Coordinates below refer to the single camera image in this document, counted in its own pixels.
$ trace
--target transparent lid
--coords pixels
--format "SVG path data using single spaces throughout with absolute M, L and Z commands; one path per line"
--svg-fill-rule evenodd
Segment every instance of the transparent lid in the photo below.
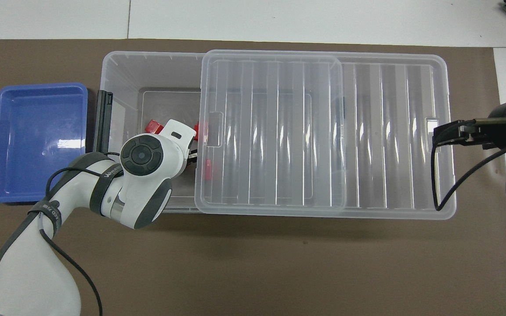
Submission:
M 202 60 L 195 203 L 308 216 L 346 206 L 341 63 L 328 54 L 211 50 Z

